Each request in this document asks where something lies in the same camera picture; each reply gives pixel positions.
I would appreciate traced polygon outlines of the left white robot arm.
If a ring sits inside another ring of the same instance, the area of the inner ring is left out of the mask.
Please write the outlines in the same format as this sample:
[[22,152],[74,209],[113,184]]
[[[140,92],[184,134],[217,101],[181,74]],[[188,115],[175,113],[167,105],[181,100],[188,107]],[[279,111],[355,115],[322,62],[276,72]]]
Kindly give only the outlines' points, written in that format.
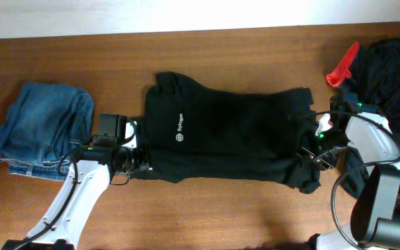
[[126,185],[133,172],[148,169],[144,149],[138,146],[138,119],[102,114],[99,130],[71,150],[66,180],[42,219],[23,240],[7,240],[3,249],[77,249],[92,209],[123,175]]

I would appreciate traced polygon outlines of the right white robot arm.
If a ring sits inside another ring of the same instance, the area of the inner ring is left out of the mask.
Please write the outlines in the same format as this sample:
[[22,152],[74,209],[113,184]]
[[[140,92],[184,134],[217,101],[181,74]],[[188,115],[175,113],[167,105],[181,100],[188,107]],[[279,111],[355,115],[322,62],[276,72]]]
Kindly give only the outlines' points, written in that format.
[[336,231],[312,240],[315,249],[400,249],[400,145],[383,111],[362,103],[354,93],[331,97],[330,109],[321,112],[315,134],[317,143],[299,152],[313,167],[334,168],[340,151],[354,150],[362,165],[343,173],[331,191],[331,212],[336,213],[338,186],[350,174],[367,171],[369,178],[341,226],[333,216]]

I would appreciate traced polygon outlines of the black t-shirt with logo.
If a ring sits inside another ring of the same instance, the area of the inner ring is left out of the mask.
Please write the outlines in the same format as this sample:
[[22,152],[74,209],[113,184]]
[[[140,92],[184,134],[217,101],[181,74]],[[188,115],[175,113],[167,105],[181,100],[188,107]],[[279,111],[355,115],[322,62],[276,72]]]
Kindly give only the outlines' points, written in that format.
[[300,149],[316,142],[312,104],[305,87],[237,94],[207,88],[176,72],[157,73],[138,124],[149,168],[133,177],[170,183],[249,179],[310,194],[320,185],[319,171]]

